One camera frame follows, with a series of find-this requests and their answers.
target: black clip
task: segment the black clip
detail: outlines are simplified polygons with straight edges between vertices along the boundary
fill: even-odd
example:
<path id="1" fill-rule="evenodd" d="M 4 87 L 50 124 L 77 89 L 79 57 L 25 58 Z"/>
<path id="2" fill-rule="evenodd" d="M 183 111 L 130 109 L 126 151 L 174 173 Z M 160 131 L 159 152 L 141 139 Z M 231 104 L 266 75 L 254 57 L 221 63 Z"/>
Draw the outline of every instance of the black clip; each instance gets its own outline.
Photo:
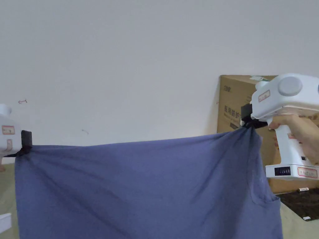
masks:
<path id="1" fill-rule="evenodd" d="M 257 119 L 252 119 L 251 118 L 252 112 L 253 112 L 252 104 L 246 104 L 241 107 L 241 120 L 244 122 L 243 127 L 245 128 L 253 127 L 255 129 L 258 129 L 268 125 L 267 122 L 262 122 Z"/>
<path id="2" fill-rule="evenodd" d="M 32 132 L 22 130 L 21 131 L 21 143 L 22 143 L 22 148 L 19 152 L 17 152 L 16 154 L 6 155 L 4 157 L 5 158 L 18 157 L 18 156 L 28 154 L 33 146 L 32 145 Z"/>

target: blue fabric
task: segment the blue fabric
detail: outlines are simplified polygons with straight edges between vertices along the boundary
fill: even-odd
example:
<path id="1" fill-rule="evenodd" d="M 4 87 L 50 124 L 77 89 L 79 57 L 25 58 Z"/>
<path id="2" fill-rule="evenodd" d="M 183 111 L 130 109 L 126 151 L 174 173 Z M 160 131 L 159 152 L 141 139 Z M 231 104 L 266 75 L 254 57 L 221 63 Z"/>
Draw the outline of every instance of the blue fabric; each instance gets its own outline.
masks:
<path id="1" fill-rule="evenodd" d="M 20 239 L 279 239 L 253 129 L 16 159 Z"/>

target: human hand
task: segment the human hand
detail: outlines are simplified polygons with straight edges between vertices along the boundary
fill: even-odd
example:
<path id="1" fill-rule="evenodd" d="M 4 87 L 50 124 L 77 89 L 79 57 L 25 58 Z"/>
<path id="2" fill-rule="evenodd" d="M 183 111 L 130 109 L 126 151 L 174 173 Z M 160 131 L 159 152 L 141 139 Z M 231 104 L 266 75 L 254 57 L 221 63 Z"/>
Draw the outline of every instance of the human hand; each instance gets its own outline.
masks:
<path id="1" fill-rule="evenodd" d="M 313 165 L 319 164 L 319 128 L 314 122 L 297 115 L 279 115 L 273 118 L 269 128 L 277 129 L 280 125 L 289 126 L 292 133 L 289 138 L 295 138 L 301 143 L 305 156 Z"/>

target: gripper handle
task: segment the gripper handle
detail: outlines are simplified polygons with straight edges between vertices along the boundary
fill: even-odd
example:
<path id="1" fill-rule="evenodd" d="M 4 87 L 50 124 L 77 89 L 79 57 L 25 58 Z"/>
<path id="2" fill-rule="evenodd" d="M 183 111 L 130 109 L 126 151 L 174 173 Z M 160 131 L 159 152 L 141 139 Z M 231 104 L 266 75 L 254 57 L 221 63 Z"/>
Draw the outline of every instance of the gripper handle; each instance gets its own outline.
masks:
<path id="1" fill-rule="evenodd" d="M 272 118 L 267 120 L 268 125 L 271 122 Z M 289 126 L 280 125 L 275 131 L 282 164 L 312 166 L 309 160 L 305 157 L 299 141 L 297 139 L 289 138 L 289 135 L 291 134 Z"/>

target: black mat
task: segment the black mat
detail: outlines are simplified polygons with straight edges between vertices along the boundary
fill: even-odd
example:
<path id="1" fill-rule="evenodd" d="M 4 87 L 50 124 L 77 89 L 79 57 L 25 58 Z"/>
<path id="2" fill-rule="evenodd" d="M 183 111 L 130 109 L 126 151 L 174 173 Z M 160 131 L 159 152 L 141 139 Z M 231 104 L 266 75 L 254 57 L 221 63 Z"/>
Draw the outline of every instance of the black mat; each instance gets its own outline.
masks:
<path id="1" fill-rule="evenodd" d="M 319 188 L 278 194 L 280 200 L 305 221 L 319 219 Z"/>

